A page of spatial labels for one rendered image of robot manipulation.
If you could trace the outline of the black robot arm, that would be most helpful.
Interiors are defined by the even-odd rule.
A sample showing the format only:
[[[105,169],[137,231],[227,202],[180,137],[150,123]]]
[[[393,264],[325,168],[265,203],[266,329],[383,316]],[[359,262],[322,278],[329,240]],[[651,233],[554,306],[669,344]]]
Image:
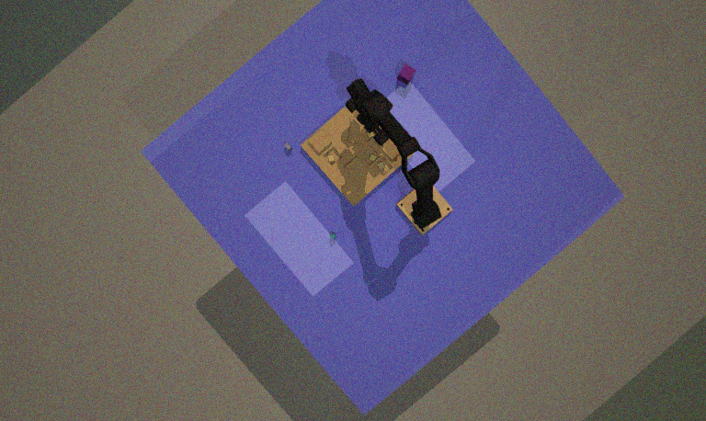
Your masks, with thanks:
[[[390,112],[392,102],[383,93],[370,91],[362,78],[354,80],[348,87],[348,93],[354,100],[355,109],[368,123],[378,125],[396,145],[402,156],[402,171],[409,185],[416,190],[417,200],[412,203],[411,212],[414,223],[422,230],[440,219],[441,213],[433,200],[433,186],[439,180],[439,167],[432,154],[423,150],[417,139],[404,129]],[[407,156],[419,151],[427,160],[407,172]],[[413,214],[412,214],[413,213]]]

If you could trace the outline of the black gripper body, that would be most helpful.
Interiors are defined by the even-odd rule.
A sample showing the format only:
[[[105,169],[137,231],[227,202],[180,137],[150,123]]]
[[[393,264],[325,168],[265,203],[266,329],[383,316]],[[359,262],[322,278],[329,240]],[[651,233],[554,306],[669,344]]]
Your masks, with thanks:
[[[353,113],[353,111],[355,110],[355,104],[352,97],[346,102],[346,107],[351,113]],[[360,114],[358,114],[358,117],[367,129],[371,128],[375,132],[376,135],[373,138],[379,145],[383,145],[386,141],[390,139],[388,135],[383,131],[383,129],[379,127],[379,124],[374,126],[373,123],[368,123],[367,121],[365,121]]]

